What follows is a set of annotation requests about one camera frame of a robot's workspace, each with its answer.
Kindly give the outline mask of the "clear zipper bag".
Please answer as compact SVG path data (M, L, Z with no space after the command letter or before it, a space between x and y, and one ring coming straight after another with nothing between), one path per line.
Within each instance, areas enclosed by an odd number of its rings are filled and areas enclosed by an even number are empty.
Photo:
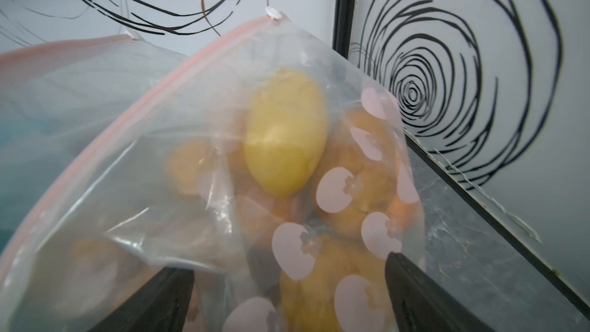
M130 33L2 53L2 245L70 163L184 60Z
M171 188L167 160L183 142L229 136L244 146L251 99L280 69L300 70L323 89L327 141L353 108L389 124L403 159L397 193L417 205L410 227L393 230L388 215L375 212L360 238L338 235L316 211L314 173L281 198L252 175L234 183L227 168L207 200ZM1 329L90 331L173 267L195 275L181 331L288 331L281 275L306 278L315 259L304 246L321 235L361 243L385 265L390 253L424 260L402 103L285 16L267 15L185 58L41 196L2 249Z

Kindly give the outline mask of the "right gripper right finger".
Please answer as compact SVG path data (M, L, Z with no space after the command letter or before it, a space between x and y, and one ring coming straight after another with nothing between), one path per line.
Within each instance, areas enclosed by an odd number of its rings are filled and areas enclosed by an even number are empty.
M402 332L493 332L405 255L388 255L385 278Z

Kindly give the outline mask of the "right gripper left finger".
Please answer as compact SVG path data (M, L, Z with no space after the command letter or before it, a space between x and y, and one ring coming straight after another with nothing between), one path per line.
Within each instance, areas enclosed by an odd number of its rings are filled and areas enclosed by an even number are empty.
M181 331L194 283L193 271L166 267L90 331Z

